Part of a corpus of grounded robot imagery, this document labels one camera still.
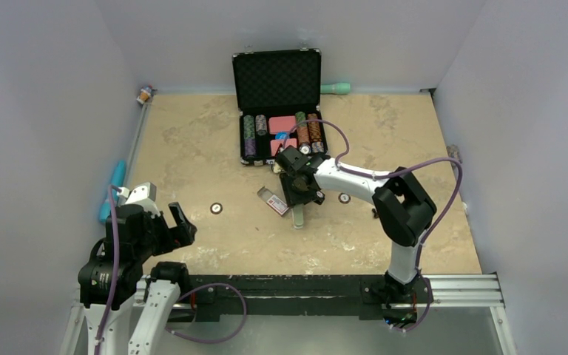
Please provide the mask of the pale green stapler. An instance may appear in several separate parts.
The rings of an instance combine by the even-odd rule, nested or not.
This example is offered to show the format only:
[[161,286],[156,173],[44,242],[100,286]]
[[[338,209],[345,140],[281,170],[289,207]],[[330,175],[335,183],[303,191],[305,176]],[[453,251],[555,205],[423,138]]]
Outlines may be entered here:
[[305,224],[303,205],[299,204],[292,208],[293,227],[295,229],[302,229]]

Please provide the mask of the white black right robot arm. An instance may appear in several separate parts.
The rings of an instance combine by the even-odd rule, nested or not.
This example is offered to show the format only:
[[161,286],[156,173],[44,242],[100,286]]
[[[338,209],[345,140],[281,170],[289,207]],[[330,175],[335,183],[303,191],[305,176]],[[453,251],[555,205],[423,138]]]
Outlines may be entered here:
[[418,247],[437,208],[412,173],[403,167],[395,172],[374,172],[324,154],[304,155],[292,147],[279,152],[275,162],[282,169],[280,182],[290,207],[322,204],[326,190],[371,204],[392,242],[385,290],[396,301],[414,292],[419,277]]

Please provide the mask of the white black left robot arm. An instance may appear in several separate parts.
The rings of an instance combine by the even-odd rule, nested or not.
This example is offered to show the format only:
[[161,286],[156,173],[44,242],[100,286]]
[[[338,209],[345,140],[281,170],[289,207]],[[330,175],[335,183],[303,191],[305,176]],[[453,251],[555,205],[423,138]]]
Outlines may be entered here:
[[89,354],[153,354],[173,305],[190,295],[185,263],[159,262],[148,277],[143,273],[150,257],[190,246],[197,231],[178,203],[169,204],[176,222],[169,226],[156,192],[150,182],[109,188],[106,235],[78,272]]

